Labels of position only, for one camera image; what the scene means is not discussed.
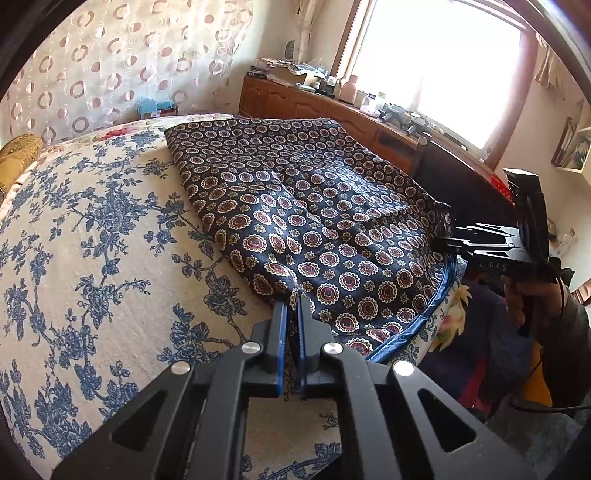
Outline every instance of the navy medallion-print fabric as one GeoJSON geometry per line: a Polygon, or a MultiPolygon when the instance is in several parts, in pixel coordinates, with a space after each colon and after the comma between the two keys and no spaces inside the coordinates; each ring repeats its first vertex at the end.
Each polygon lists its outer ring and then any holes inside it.
{"type": "Polygon", "coordinates": [[[203,228],[255,292],[306,293],[361,354],[404,346],[452,284],[453,259],[429,247],[449,233],[447,208],[335,121],[230,119],[165,135],[203,228]]]}

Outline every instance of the window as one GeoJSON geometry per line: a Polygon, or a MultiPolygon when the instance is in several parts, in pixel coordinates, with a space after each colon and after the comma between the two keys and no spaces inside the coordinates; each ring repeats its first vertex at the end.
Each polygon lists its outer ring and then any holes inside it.
{"type": "Polygon", "coordinates": [[[524,36],[533,37],[520,17],[495,0],[366,3],[365,15],[355,19],[356,38],[340,49],[341,73],[356,74],[358,89],[384,92],[389,102],[426,116],[475,155],[492,151],[518,83],[526,96],[532,78],[537,48],[529,78],[520,78],[524,36]]]}

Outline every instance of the blue floral bedspread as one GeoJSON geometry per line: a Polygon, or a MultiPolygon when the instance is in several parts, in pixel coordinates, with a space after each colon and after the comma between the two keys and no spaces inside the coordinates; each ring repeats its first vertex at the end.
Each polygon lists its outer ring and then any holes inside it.
{"type": "MultiPolygon", "coordinates": [[[[45,479],[168,365],[214,361],[270,317],[203,232],[166,146],[166,128],[205,119],[54,148],[0,228],[0,400],[45,479]]],[[[450,297],[401,358],[422,358],[450,297]]],[[[339,442],[331,401],[251,401],[243,477],[312,476],[339,442]]]]}

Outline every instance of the metal screw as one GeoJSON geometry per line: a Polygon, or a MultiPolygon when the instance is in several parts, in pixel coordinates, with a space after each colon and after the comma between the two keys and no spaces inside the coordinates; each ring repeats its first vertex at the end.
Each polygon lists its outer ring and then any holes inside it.
{"type": "Polygon", "coordinates": [[[411,362],[400,360],[394,364],[394,371],[401,377],[410,377],[414,373],[414,365],[411,362]]]}
{"type": "Polygon", "coordinates": [[[170,369],[175,375],[184,375],[191,371],[191,365],[188,362],[176,362],[170,369]]]}
{"type": "Polygon", "coordinates": [[[339,353],[343,352],[343,346],[337,342],[325,343],[322,349],[329,355],[338,355],[339,353]]]}
{"type": "Polygon", "coordinates": [[[241,348],[248,355],[253,355],[261,351],[261,346],[256,342],[246,342],[241,348]]]}

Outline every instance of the wooden dresser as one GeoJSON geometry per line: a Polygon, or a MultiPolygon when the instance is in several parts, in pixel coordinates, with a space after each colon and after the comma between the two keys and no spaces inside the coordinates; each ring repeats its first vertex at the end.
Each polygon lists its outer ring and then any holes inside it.
{"type": "Polygon", "coordinates": [[[332,118],[364,147],[410,172],[417,139],[338,100],[245,77],[239,113],[250,118],[332,118]]]}

